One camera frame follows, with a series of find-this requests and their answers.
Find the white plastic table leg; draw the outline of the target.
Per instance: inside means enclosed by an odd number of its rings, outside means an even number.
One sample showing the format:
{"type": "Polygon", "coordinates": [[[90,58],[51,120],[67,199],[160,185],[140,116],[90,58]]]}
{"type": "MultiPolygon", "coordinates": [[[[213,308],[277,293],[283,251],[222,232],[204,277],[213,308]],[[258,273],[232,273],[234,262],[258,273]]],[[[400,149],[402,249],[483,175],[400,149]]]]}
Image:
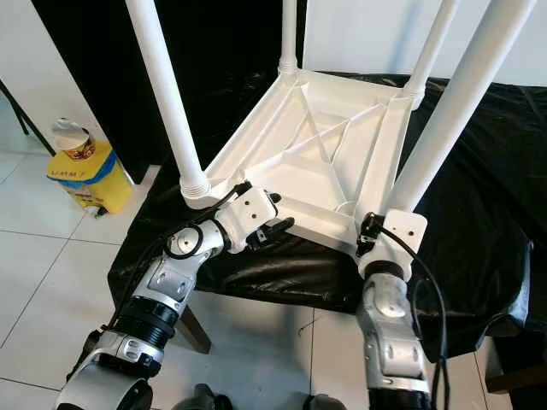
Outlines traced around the white plastic table leg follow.
{"type": "Polygon", "coordinates": [[[215,199],[197,156],[154,1],[125,0],[125,4],[179,171],[180,194],[191,208],[210,206],[215,199]]]}
{"type": "Polygon", "coordinates": [[[388,192],[386,210],[415,210],[537,3],[538,0],[490,0],[448,86],[388,192]]]}
{"type": "Polygon", "coordinates": [[[281,0],[281,4],[281,47],[278,71],[288,75],[298,70],[297,0],[281,0]]]}
{"type": "Polygon", "coordinates": [[[422,98],[425,97],[427,78],[434,67],[435,60],[440,55],[440,48],[448,35],[450,24],[460,3],[461,0],[441,0],[440,7],[433,17],[421,53],[415,60],[414,69],[400,92],[400,97],[410,99],[411,112],[421,105],[422,98]]]}

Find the brown wooden table leg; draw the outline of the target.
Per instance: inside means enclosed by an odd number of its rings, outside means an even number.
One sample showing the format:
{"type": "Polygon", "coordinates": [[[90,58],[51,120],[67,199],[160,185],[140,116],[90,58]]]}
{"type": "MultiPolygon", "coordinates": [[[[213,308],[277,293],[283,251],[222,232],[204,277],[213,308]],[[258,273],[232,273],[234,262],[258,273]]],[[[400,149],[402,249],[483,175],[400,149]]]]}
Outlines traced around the brown wooden table leg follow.
{"type": "Polygon", "coordinates": [[[179,321],[176,324],[176,329],[191,345],[192,351],[208,354],[211,350],[212,342],[189,306],[185,307],[183,313],[181,313],[179,321]]]}
{"type": "Polygon", "coordinates": [[[485,378],[485,389],[490,394],[508,393],[511,390],[544,384],[547,384],[547,362],[485,378]]]}

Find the black plastic table cover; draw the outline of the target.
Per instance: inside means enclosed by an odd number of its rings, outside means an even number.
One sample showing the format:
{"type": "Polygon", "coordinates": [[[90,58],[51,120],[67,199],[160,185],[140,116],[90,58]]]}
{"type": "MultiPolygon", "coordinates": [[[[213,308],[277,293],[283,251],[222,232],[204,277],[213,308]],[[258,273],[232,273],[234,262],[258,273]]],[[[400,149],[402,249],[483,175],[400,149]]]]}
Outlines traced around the black plastic table cover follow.
{"type": "MultiPolygon", "coordinates": [[[[276,78],[273,69],[200,79],[184,102],[197,114],[197,152],[211,161],[276,78]]],[[[130,223],[106,281],[115,306],[148,268],[145,250],[197,211],[183,204],[164,163],[130,223]]],[[[493,331],[547,333],[547,87],[493,83],[415,212],[427,218],[418,255],[445,297],[448,356],[493,331]]],[[[216,257],[197,289],[220,296],[353,313],[363,280],[350,256],[286,234],[258,251],[216,257]]]]}

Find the robot right leg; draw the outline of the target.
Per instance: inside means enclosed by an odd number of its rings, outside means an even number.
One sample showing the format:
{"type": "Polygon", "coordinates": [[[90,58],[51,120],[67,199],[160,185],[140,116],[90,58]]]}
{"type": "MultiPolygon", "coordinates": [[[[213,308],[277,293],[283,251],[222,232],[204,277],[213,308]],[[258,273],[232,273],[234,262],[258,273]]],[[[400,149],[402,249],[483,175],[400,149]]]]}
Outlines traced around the robot right leg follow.
{"type": "Polygon", "coordinates": [[[331,395],[309,395],[304,400],[302,410],[347,410],[347,407],[339,399],[331,395]]]}

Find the yellow cardboard box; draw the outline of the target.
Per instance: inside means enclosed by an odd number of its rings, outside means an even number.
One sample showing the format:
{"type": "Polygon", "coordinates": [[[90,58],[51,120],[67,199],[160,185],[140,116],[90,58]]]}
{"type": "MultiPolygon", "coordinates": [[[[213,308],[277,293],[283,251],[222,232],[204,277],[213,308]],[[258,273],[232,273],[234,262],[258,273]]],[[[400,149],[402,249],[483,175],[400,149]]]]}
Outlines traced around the yellow cardboard box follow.
{"type": "Polygon", "coordinates": [[[82,148],[52,157],[44,172],[82,208],[105,208],[119,214],[132,196],[132,181],[107,142],[91,139],[82,148]]]}

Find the black metal stand leg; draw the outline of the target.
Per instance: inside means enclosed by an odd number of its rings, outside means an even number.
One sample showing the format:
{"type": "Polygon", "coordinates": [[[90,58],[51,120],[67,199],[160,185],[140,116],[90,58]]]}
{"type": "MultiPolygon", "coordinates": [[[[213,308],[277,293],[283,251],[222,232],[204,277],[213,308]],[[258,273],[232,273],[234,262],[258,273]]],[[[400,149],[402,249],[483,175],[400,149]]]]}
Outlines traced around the black metal stand leg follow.
{"type": "Polygon", "coordinates": [[[35,137],[35,139],[43,145],[44,149],[46,149],[48,154],[55,155],[55,153],[57,152],[52,149],[50,142],[48,142],[47,139],[44,137],[44,134],[39,131],[38,126],[36,126],[34,122],[32,122],[30,116],[28,116],[28,114],[25,112],[19,102],[16,101],[15,94],[13,94],[11,90],[9,90],[8,87],[4,85],[2,79],[0,81],[0,91],[4,94],[4,97],[7,98],[7,101],[12,107],[13,113],[15,113],[15,118],[17,119],[17,122],[19,122],[23,133],[27,136],[35,137]]]}

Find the printed paper cup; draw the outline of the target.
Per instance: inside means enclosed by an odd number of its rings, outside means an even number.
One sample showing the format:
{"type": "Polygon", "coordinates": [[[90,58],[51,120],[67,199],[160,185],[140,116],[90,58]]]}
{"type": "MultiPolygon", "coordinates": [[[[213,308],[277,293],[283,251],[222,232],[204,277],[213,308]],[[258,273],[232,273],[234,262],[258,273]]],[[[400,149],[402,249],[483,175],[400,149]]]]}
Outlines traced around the printed paper cup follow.
{"type": "Polygon", "coordinates": [[[94,139],[89,130],[78,122],[58,118],[51,126],[59,151],[72,161],[84,161],[94,156],[94,139]]]}

